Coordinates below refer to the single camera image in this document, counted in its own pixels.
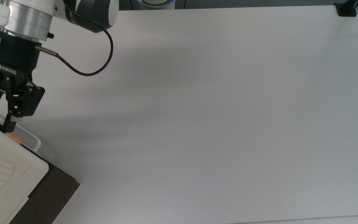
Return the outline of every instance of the white table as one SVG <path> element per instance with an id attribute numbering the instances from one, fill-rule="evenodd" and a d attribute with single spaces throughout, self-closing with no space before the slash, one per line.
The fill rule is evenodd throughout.
<path id="1" fill-rule="evenodd" d="M 103 34 L 55 19 L 80 70 Z M 358 17 L 334 6 L 120 12 L 111 65 L 42 55 L 22 125 L 81 186 L 54 223 L 358 215 Z"/>
<path id="2" fill-rule="evenodd" d="M 319 218 L 308 220 L 260 222 L 260 224 L 358 224 L 358 217 Z"/>

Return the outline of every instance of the black bracket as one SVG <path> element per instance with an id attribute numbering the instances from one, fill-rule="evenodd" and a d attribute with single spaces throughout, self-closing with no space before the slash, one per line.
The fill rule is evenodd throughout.
<path id="1" fill-rule="evenodd" d="M 334 3 L 337 7 L 337 12 L 339 16 L 342 17 L 355 17 L 357 16 L 356 4 L 357 0 L 349 0 L 345 3 Z"/>

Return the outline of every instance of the cable connector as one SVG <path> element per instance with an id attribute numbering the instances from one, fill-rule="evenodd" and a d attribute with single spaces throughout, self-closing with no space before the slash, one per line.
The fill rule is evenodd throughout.
<path id="1" fill-rule="evenodd" d="M 58 55 L 56 52 L 51 51 L 51 50 L 49 50 L 49 49 L 46 49 L 45 47 L 35 46 L 34 48 L 35 48 L 37 51 L 44 52 L 44 53 L 49 54 L 49 55 L 52 55 L 52 56 L 54 56 L 54 57 L 57 57 L 57 55 Z"/>

